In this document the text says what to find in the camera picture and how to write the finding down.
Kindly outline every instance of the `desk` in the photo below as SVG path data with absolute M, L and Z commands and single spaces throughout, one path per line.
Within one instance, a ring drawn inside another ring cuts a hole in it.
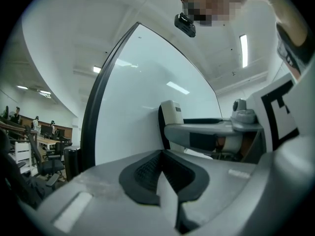
M 43 137 L 37 137 L 37 147 L 39 147 L 39 144 L 45 144 L 47 145 L 47 149 L 50 150 L 51 145 L 55 145 L 59 141 L 51 140 L 51 139 L 46 139 Z

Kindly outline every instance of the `fluorescent light panel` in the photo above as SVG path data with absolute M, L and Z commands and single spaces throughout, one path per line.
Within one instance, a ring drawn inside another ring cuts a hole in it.
M 181 88 L 179 85 L 177 85 L 171 81 L 169 83 L 167 83 L 167 85 L 173 89 L 176 89 L 179 92 L 182 92 L 183 94 L 189 94 L 189 92 L 187 90 Z
M 93 66 L 93 72 L 99 73 L 100 71 L 101 71 L 101 68 L 100 68 L 100 67 Z
M 20 89 L 28 89 L 27 87 L 23 87 L 23 86 L 17 86 Z
M 119 66 L 127 66 L 127 65 L 132 65 L 131 63 L 128 63 L 126 61 L 123 61 L 121 59 L 117 59 L 116 60 L 116 65 L 119 65 Z
M 242 59 L 243 59 L 243 68 L 248 66 L 248 43 L 247 35 L 240 36 L 241 46 L 242 46 Z
M 39 94 L 45 96 L 45 97 L 48 98 L 48 99 L 51 99 L 51 96 L 50 96 L 50 94 L 48 94 L 48 93 L 39 92 Z
M 43 91 L 43 90 L 41 90 L 40 92 L 46 93 L 46 94 L 51 94 L 51 92 L 47 92 L 47 91 Z

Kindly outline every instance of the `whiteboard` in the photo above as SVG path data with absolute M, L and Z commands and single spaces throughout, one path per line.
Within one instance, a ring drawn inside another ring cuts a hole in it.
M 95 164 L 163 149 L 158 108 L 166 100 L 180 104 L 183 118 L 221 117 L 216 94 L 196 67 L 140 24 L 116 60 L 102 97 Z

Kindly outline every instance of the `computer monitor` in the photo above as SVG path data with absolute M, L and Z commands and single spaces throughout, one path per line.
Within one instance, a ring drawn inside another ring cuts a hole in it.
M 44 133 L 47 133 L 48 135 L 52 135 L 53 134 L 53 128 L 50 126 L 45 126 L 42 125 L 41 126 L 41 130 L 40 133 L 43 135 Z
M 59 137 L 64 136 L 64 129 L 57 128 L 57 130 L 59 131 Z

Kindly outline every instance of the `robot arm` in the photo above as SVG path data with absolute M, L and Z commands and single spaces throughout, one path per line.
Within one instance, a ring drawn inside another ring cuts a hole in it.
M 220 151 L 231 159 L 240 150 L 243 134 L 255 138 L 243 162 L 258 163 L 265 152 L 276 150 L 284 141 L 298 135 L 297 126 L 283 102 L 294 85 L 290 74 L 253 93 L 247 100 L 234 102 L 230 119 L 183 119 L 180 105 L 161 103 L 159 124 L 165 148 L 184 152 L 185 148 L 213 155 L 216 140 L 225 137 Z

